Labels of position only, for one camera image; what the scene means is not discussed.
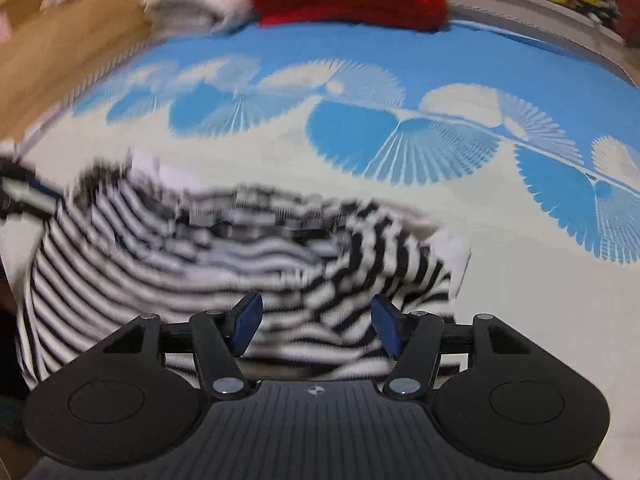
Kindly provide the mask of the red plush toy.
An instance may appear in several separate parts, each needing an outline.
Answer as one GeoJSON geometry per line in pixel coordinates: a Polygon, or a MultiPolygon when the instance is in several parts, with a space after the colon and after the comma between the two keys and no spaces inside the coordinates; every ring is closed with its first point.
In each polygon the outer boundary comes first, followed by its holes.
{"type": "Polygon", "coordinates": [[[639,38],[640,0],[617,0],[620,16],[616,20],[615,30],[626,41],[639,38]]]}

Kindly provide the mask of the black white striped garment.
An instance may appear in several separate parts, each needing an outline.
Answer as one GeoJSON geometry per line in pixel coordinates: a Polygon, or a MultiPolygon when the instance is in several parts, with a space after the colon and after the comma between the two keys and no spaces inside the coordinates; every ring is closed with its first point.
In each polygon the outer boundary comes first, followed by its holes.
{"type": "Polygon", "coordinates": [[[183,323],[257,292],[245,375],[381,379],[393,363],[371,299],[451,321],[470,257],[465,238],[403,204],[194,188],[141,157],[95,164],[56,198],[27,263],[18,369],[35,387],[139,315],[183,323]]]}

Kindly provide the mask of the white windowsill ledge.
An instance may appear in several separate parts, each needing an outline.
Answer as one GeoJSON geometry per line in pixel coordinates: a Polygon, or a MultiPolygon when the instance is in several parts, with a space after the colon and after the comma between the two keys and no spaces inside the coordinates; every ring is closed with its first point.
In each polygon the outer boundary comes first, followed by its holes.
{"type": "Polygon", "coordinates": [[[639,53],[593,18],[546,0],[449,0],[450,14],[554,44],[638,86],[639,53]]]}

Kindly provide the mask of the blue white patterned bed sheet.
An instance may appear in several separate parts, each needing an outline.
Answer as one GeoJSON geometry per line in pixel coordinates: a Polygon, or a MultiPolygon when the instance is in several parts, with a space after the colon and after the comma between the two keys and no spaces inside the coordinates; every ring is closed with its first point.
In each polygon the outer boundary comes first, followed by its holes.
{"type": "Polygon", "coordinates": [[[399,310],[416,329],[385,377],[311,380],[245,375],[220,330],[235,305],[139,315],[29,387],[32,478],[638,477],[633,84],[467,22],[152,44],[20,147],[1,209],[18,305],[56,198],[135,157],[194,188],[425,212],[471,247],[454,317],[399,310]]]}

